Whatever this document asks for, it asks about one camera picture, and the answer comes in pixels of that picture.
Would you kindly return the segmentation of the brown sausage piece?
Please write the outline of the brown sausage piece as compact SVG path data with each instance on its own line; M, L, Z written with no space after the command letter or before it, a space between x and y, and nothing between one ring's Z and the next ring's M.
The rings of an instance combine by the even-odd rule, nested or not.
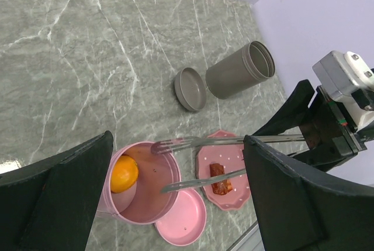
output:
M217 177L224 175L224 166L219 163L212 163L210 167L210 176ZM233 190L230 180L223 180L212 184L212 191L216 195L226 195Z

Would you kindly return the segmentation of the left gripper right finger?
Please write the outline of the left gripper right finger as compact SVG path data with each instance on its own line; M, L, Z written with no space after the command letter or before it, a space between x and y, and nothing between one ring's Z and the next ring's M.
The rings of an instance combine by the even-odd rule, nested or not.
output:
M265 250L373 250L373 187L329 175L249 135L243 156Z

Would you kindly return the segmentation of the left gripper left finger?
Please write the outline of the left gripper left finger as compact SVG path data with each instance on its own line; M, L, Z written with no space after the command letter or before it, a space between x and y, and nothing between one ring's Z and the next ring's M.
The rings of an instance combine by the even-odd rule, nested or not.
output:
M85 250L112 152L106 131L1 174L1 250Z

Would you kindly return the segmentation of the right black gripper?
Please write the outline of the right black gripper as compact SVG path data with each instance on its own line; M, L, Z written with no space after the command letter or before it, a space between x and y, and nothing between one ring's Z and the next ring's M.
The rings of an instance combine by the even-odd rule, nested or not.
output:
M279 135L294 127L300 128L309 148L299 154L299 160L323 172L367 149L343 104L309 80L299 81L286 102L253 135Z

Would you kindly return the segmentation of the metal food tongs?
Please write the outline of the metal food tongs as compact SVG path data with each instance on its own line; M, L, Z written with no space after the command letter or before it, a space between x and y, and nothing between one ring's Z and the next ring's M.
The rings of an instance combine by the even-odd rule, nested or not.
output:
M305 138L301 134L295 135L273 135L273 136L256 136L258 140L264 143L284 143L284 142L304 142ZM153 154L167 154L172 152L181 151L184 149L204 147L204 146L223 146L223 145L242 145L244 143L243 136L235 137L210 137L200 138L195 136L180 137L170 140L162 140L155 142L151 146ZM233 177L244 175L246 169L236 170L218 177L210 177L208 179L196 179L190 181L181 181L166 185L161 189L160 193L169 193L180 191L187 188L199 188L206 185L211 185L219 181L228 180Z

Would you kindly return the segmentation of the orange fruit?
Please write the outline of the orange fruit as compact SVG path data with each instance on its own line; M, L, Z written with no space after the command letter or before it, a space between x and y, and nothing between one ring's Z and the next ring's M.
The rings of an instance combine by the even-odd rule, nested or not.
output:
M121 193L131 188L138 179L138 165L132 157L122 155L117 160L110 177L112 193Z

